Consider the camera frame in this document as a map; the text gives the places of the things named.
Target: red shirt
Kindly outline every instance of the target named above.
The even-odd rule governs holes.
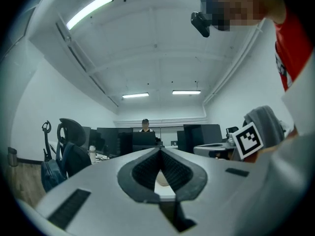
[[[283,24],[276,27],[276,63],[286,91],[312,54],[313,45],[298,17],[288,8]]]

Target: fluorescent light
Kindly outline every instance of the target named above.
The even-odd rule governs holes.
[[[71,20],[67,23],[67,28],[72,29],[78,22],[80,22],[84,17],[89,15],[91,12],[100,8],[101,6],[111,2],[113,0],[95,0],[91,2],[89,5],[85,6],[82,10],[80,10]]]
[[[129,94],[129,95],[123,95],[123,98],[136,98],[136,97],[146,97],[149,96],[147,92],[145,93],[137,93],[137,94]]]
[[[174,90],[173,94],[200,94],[199,90]]]

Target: wall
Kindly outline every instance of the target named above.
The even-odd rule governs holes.
[[[48,138],[56,142],[59,118],[97,128],[115,127],[116,115],[83,94],[42,59],[24,91],[13,122],[11,146],[17,149],[18,157],[43,160],[42,124],[46,120],[51,122]]]
[[[118,110],[117,126],[123,127],[125,120],[126,126],[137,127],[134,131],[138,132],[141,129],[141,121],[146,118],[151,123],[150,128],[155,131],[156,137],[161,138],[164,146],[171,146],[171,141],[177,141],[177,131],[184,130],[183,124],[205,124],[206,119],[201,103],[195,105],[181,103],[162,108],[122,106]]]
[[[209,122],[221,126],[223,137],[226,128],[242,127],[244,115],[263,105],[269,105],[279,120],[293,127],[293,119],[281,100],[284,89],[275,61],[273,23],[266,21],[262,30],[250,56],[206,106]]]
[[[203,108],[200,103],[195,105],[173,105],[162,108],[150,106],[128,106],[124,105],[118,109],[119,120],[161,120],[161,119],[179,119],[179,118],[197,118],[204,117]]]
[[[7,155],[16,109],[26,86],[43,59],[43,54],[26,38],[22,38],[0,64],[1,155]]]

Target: white ceiling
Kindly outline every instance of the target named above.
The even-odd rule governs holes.
[[[56,0],[64,22],[93,0]],[[190,23],[199,0],[114,0],[79,22],[71,39],[81,59],[118,105],[200,103],[222,78],[243,45],[249,28],[204,38]],[[174,96],[175,89],[200,95]],[[150,97],[122,100],[123,94]]]

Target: bottle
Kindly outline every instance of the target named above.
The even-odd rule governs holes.
[[[228,144],[230,145],[230,147],[234,147],[235,146],[235,142],[232,136],[232,133],[228,134],[228,140],[227,140]]]
[[[90,155],[91,163],[92,164],[95,163],[95,158],[96,158],[95,146],[93,146],[93,145],[90,146],[89,155]]]

